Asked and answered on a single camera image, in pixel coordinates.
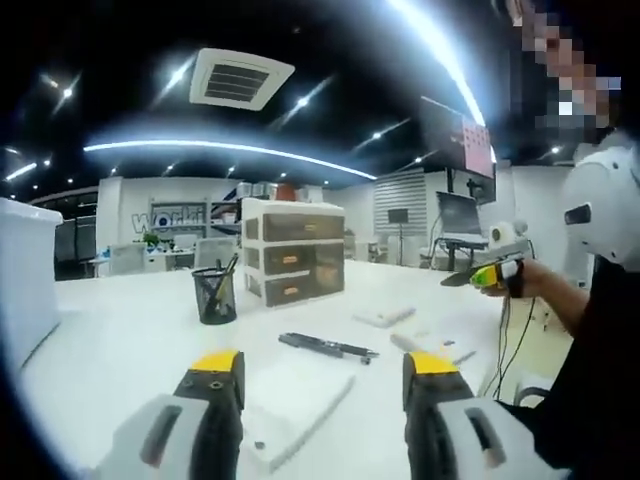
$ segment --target black ceiling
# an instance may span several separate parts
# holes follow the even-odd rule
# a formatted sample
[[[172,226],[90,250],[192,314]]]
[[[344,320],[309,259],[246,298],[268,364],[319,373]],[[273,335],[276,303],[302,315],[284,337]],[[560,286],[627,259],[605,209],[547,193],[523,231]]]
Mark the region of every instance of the black ceiling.
[[[339,187],[363,181],[287,158],[219,149],[82,151],[92,143],[139,138],[219,140],[228,134],[376,176],[395,171],[429,152],[417,121],[420,95],[470,112],[421,32],[391,3],[102,0],[67,8],[43,4],[35,17],[25,12],[13,27],[20,32],[20,51],[3,110],[10,112],[3,119],[3,142],[22,156],[5,151],[4,165],[10,170],[49,157],[52,164],[4,182],[6,193],[29,200],[69,189],[68,178],[83,187],[97,185],[116,166],[119,175],[141,177],[161,175],[171,164],[172,176],[224,177],[235,166],[231,175],[250,181],[275,180],[281,172],[298,183],[329,180]],[[521,52],[516,33],[498,22],[488,0],[413,3],[453,47],[498,157],[538,161],[558,141],[543,117],[554,101],[549,99],[557,102],[557,83]],[[189,103],[191,69],[160,97],[175,69],[203,47],[253,53],[296,70],[259,112]],[[63,87],[72,84],[73,95],[60,103]],[[282,125],[298,99],[321,84]],[[438,168],[437,156],[423,163]]]

